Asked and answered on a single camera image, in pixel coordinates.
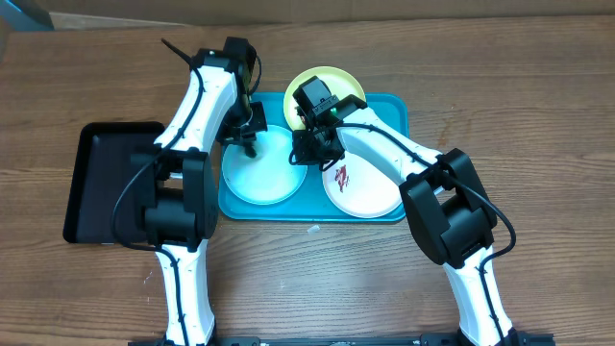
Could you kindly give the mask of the light blue plate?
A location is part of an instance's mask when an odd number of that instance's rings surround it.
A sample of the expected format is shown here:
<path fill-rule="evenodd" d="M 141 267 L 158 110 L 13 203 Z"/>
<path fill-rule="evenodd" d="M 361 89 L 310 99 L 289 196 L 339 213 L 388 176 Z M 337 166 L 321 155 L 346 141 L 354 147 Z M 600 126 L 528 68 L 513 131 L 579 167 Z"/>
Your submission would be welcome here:
<path fill-rule="evenodd" d="M 228 145 L 222 157 L 222 176 L 230 191 L 239 199 L 255 205 L 272 205 L 294 194 L 303 183 L 308 169 L 289 163 L 292 134 L 286 128 L 271 125 L 257 133 L 256 156 L 246 149 Z"/>

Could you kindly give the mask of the green scrubbing sponge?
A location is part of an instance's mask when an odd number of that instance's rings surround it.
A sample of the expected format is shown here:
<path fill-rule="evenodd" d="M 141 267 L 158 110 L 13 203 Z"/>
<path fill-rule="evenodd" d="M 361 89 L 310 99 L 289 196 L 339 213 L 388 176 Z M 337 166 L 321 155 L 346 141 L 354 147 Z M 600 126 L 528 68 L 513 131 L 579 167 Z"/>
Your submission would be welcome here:
<path fill-rule="evenodd" d="M 254 159 L 258 155 L 256 145 L 254 143 L 246 143 L 244 145 L 244 152 L 250 159 Z"/>

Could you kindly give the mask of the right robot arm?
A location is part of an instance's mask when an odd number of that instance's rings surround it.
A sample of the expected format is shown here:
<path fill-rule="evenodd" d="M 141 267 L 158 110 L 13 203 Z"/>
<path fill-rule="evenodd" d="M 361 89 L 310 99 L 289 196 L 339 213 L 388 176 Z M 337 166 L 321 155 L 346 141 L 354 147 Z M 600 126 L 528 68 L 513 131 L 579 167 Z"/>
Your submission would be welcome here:
<path fill-rule="evenodd" d="M 304 125 L 293 133 L 289 161 L 325 171 L 351 153 L 399 188 L 406 220 L 421 251 L 445 269 L 459 311 L 460 342 L 509 345 L 514 328 L 501 302 L 493 230 L 510 221 L 489 201 L 475 166 L 461 150 L 441 154 L 383 122 L 350 94 L 338 98 L 312 76 L 292 92 Z"/>

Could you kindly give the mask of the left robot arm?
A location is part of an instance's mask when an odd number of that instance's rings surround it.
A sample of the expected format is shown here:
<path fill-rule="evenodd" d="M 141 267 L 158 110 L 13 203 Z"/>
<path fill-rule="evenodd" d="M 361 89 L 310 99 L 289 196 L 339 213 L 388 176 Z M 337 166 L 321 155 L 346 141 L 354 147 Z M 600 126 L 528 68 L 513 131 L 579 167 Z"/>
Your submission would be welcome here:
<path fill-rule="evenodd" d="M 187 63 L 190 81 L 168 127 L 131 156 L 137 171 L 124 191 L 134 195 L 135 223 L 146 240 L 122 244 L 153 252 L 160 263 L 168 312 L 161 344 L 213 345 L 206 259 L 219 208 L 210 151 L 219 142 L 255 156 L 256 135 L 267 129 L 262 103 L 252 99 L 261 62 L 240 37 L 193 56 L 170 49 Z"/>

